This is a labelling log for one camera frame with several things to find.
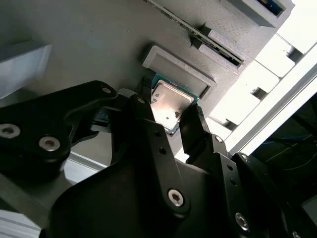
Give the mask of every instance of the cable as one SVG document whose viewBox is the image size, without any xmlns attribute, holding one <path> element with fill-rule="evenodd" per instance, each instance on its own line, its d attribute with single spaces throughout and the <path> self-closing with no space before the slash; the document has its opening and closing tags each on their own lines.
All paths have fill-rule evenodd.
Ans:
<svg viewBox="0 0 317 238">
<path fill-rule="evenodd" d="M 306 140 L 306 139 L 308 139 L 308 138 L 311 137 L 311 136 L 312 136 L 312 135 L 309 135 L 309 136 L 305 137 L 303 140 Z M 268 161 L 274 159 L 275 157 L 277 157 L 277 156 L 283 154 L 285 151 L 287 151 L 287 150 L 293 148 L 293 147 L 296 146 L 296 145 L 298 145 L 298 143 L 296 143 L 296 144 L 294 144 L 294 145 L 291 145 L 290 147 L 286 148 L 285 150 L 279 152 L 279 153 L 276 154 L 276 155 L 273 155 L 271 158 L 269 158 L 268 160 L 266 160 L 266 163 L 267 163 Z"/>
<path fill-rule="evenodd" d="M 309 135 L 285 136 L 285 137 L 282 137 L 281 139 L 291 139 L 292 140 L 292 139 L 300 139 L 300 138 L 303 138 L 303 137 L 306 137 L 306 136 L 309 136 Z M 275 141 L 264 142 L 264 143 L 262 143 L 262 145 L 269 145 L 269 144 L 272 144 L 272 143 L 275 143 Z"/>
<path fill-rule="evenodd" d="M 316 157 L 316 155 L 317 155 L 317 153 L 315 153 L 314 156 L 310 160 L 308 160 L 306 163 L 299 165 L 299 166 L 296 166 L 296 167 L 293 167 L 293 168 L 284 169 L 284 171 L 290 171 L 290 170 L 295 170 L 295 169 L 301 168 L 301 167 L 309 164 Z"/>
</svg>

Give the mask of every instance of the white plastic block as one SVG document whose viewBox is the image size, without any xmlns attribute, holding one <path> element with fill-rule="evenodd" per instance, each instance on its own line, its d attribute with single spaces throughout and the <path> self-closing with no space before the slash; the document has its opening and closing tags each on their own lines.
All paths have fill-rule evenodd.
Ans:
<svg viewBox="0 0 317 238">
<path fill-rule="evenodd" d="M 28 41 L 0 49 L 0 99 L 41 79 L 51 47 Z"/>
</svg>

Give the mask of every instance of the blue cable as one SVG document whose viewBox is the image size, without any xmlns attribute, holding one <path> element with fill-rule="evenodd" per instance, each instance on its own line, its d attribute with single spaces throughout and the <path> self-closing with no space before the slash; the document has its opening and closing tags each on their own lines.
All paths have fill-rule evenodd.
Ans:
<svg viewBox="0 0 317 238">
<path fill-rule="evenodd" d="M 310 135 L 286 136 L 286 137 L 282 137 L 281 139 L 300 139 L 300 138 L 307 137 L 307 136 L 310 136 Z M 275 141 L 264 142 L 264 143 L 262 143 L 262 145 L 269 145 L 272 143 L 275 143 Z"/>
</svg>

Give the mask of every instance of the bolt head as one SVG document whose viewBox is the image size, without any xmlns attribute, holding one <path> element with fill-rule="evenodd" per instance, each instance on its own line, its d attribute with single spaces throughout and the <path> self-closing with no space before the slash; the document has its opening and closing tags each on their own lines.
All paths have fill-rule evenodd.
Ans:
<svg viewBox="0 0 317 238">
<path fill-rule="evenodd" d="M 301 238 L 301 237 L 297 234 L 297 232 L 293 232 L 293 238 Z"/>
<path fill-rule="evenodd" d="M 108 88 L 103 88 L 103 91 L 104 91 L 105 93 L 111 93 L 111 90 L 108 89 Z"/>
<path fill-rule="evenodd" d="M 236 213 L 235 220 L 236 220 L 236 223 L 239 225 L 239 227 L 242 230 L 244 230 L 244 231 L 249 230 L 249 224 L 241 213 L 239 213 L 239 212 Z"/>
<path fill-rule="evenodd" d="M 241 155 L 241 157 L 242 157 L 242 159 L 243 159 L 245 162 L 248 162 L 248 161 L 249 161 L 249 159 L 248 159 L 248 157 L 247 157 L 247 156 L 245 156 L 245 155 Z"/>
<path fill-rule="evenodd" d="M 55 137 L 44 136 L 39 141 L 39 146 L 48 152 L 57 150 L 60 147 L 60 142 Z"/>
<path fill-rule="evenodd" d="M 144 100 L 142 99 L 142 98 L 138 98 L 138 101 L 140 102 L 140 103 L 142 103 L 142 104 L 144 104 L 145 102 L 144 102 Z"/>
<path fill-rule="evenodd" d="M 12 139 L 17 137 L 20 133 L 20 128 L 14 124 L 0 124 L 0 137 Z"/>
<path fill-rule="evenodd" d="M 181 207 L 184 204 L 183 195 L 175 189 L 168 191 L 168 198 L 176 207 Z"/>
<path fill-rule="evenodd" d="M 222 140 L 219 136 L 216 135 L 215 138 L 216 138 L 216 140 L 217 140 L 218 142 L 220 142 L 220 143 L 223 142 L 223 140 Z"/>
</svg>

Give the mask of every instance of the metal plate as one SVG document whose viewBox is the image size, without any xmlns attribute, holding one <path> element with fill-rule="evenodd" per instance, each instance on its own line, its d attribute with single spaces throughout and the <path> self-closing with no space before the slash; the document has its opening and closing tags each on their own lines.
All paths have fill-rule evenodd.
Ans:
<svg viewBox="0 0 317 238">
<path fill-rule="evenodd" d="M 154 118 L 165 128 L 171 130 L 193 100 L 193 97 L 186 95 L 163 80 L 159 80 L 152 91 L 151 107 Z"/>
</svg>

